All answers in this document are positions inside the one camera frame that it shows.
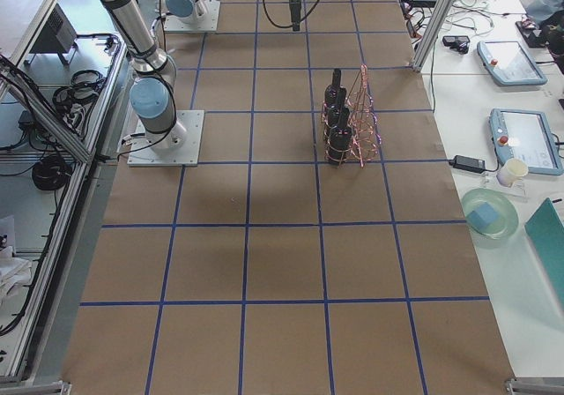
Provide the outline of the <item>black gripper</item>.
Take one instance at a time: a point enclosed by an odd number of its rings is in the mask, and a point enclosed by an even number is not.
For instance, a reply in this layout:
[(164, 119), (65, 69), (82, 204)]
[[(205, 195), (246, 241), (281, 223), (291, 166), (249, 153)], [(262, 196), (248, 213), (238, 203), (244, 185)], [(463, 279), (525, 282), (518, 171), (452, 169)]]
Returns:
[(299, 32), (301, 29), (302, 0), (288, 0), (288, 3), (291, 13), (292, 30)]

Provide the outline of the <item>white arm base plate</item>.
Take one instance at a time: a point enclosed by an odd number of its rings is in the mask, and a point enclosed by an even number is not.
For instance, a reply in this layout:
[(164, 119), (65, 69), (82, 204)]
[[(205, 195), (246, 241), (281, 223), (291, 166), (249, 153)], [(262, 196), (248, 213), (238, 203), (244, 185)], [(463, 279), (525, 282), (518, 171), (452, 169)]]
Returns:
[(166, 0), (166, 7), (166, 33), (200, 34), (217, 31), (219, 0)]
[(161, 140), (161, 136), (149, 133), (137, 120), (136, 132), (127, 164), (130, 167), (196, 167), (198, 164), (202, 132), (204, 127), (203, 110), (177, 110), (176, 125)]

